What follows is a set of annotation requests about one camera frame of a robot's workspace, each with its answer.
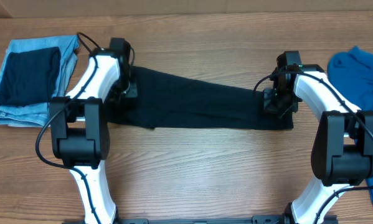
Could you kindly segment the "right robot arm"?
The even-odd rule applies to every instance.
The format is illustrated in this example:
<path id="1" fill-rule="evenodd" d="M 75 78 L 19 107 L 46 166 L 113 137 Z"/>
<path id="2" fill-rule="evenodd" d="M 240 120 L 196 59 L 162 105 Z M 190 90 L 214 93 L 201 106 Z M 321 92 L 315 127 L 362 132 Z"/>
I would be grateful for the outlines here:
<path id="1" fill-rule="evenodd" d="M 304 65 L 297 51 L 285 51 L 267 78 L 263 110 L 278 118 L 298 111 L 305 102 L 319 121 L 311 151 L 313 177 L 282 215 L 260 215 L 253 223 L 337 223 L 327 212 L 346 192 L 364 190 L 373 176 L 373 111 L 349 102 L 316 64 Z"/>

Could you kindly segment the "black t-shirt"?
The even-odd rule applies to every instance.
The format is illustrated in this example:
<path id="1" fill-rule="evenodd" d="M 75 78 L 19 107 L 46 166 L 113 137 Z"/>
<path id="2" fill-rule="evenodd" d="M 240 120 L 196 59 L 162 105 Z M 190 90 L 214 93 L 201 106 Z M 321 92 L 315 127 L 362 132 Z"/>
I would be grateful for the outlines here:
<path id="1" fill-rule="evenodd" d="M 142 128 L 293 128 L 292 115 L 263 110 L 263 93 L 133 67 L 138 96 L 107 104 L 111 123 Z"/>

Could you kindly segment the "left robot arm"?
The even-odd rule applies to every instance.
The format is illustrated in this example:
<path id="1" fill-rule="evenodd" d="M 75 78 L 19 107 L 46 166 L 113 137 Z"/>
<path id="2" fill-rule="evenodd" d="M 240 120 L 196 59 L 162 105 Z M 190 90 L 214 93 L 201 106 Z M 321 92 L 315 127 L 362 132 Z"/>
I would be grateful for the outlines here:
<path id="1" fill-rule="evenodd" d="M 131 74 L 133 53 L 123 38 L 91 50 L 88 68 L 73 90 L 50 103 L 49 126 L 54 156 L 72 174 L 82 199 L 83 223 L 119 223 L 105 165 L 110 150 L 108 112 L 128 109 L 138 98 Z"/>

